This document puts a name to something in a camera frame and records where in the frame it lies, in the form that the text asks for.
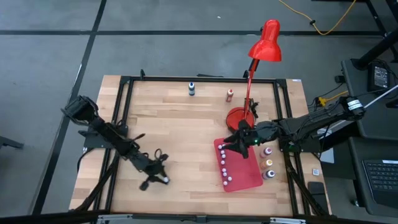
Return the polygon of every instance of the lamp shade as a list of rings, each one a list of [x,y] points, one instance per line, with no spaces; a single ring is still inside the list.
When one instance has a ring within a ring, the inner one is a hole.
[[[249,57],[269,62],[280,62],[282,52],[277,43],[280,24],[277,20],[268,20],[264,24],[260,40],[249,51]]]

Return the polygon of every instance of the keyboard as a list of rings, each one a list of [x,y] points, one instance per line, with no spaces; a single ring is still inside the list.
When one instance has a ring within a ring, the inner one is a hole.
[[[398,208],[398,161],[366,160],[363,166],[374,201]]]

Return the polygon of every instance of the red tray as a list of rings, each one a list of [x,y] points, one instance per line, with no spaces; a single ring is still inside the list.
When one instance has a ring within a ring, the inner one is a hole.
[[[237,152],[229,149],[222,149],[225,151],[225,159],[223,159],[221,158],[221,150],[218,149],[220,144],[226,144],[223,138],[214,140],[214,149],[216,151],[218,167],[220,168],[221,183],[224,181],[228,182],[227,186],[223,186],[224,190],[226,192],[234,192],[261,186],[263,180],[253,147],[249,147],[249,158],[247,159],[243,159],[243,156]],[[225,165],[221,165],[221,160],[225,161]],[[223,177],[222,168],[226,169],[226,177]]]

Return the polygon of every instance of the yellow cable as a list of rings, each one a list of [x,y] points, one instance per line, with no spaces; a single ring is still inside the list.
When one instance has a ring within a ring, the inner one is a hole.
[[[309,16],[307,16],[306,14],[304,14],[304,13],[302,13],[302,12],[298,12],[297,10],[294,10],[292,7],[290,7],[288,4],[284,3],[282,0],[279,0],[279,1],[280,1],[280,3],[282,3],[282,4],[284,4],[286,7],[288,7],[291,11],[294,11],[295,13],[300,14],[300,15],[306,17],[306,18],[309,19],[310,21],[313,21],[313,19],[311,19],[311,18],[310,18]],[[338,22],[336,23],[336,25],[333,26],[328,32],[326,32],[326,33],[320,32],[319,29],[317,28],[317,25],[315,25],[315,23],[313,23],[312,26],[315,28],[315,30],[317,30],[317,32],[318,32],[320,35],[328,35],[331,31],[333,31],[333,30],[338,26],[338,24],[340,24],[340,22],[344,19],[344,17],[346,17],[347,13],[348,13],[348,12],[351,10],[351,8],[354,6],[355,2],[356,2],[356,0],[354,0],[353,3],[351,3],[351,5],[350,5],[349,8],[347,9],[347,11],[344,13],[344,15],[338,20]]]
[[[341,93],[337,94],[336,96],[334,96],[334,97],[332,97],[332,98],[326,99],[326,102],[327,102],[327,101],[334,100],[335,98],[337,98],[337,97],[339,97],[339,96],[341,96],[341,95],[344,95],[344,94],[346,94],[346,93],[348,93],[348,91],[341,92]]]

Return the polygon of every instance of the bottle cap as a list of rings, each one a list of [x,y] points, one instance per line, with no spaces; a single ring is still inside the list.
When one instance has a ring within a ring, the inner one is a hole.
[[[266,160],[266,164],[267,164],[267,166],[272,166],[272,160],[267,159],[267,160]]]
[[[267,171],[267,176],[268,177],[275,177],[275,172],[273,170]]]
[[[272,153],[272,149],[270,147],[267,147],[266,149],[264,149],[264,154],[265,155],[269,155]]]

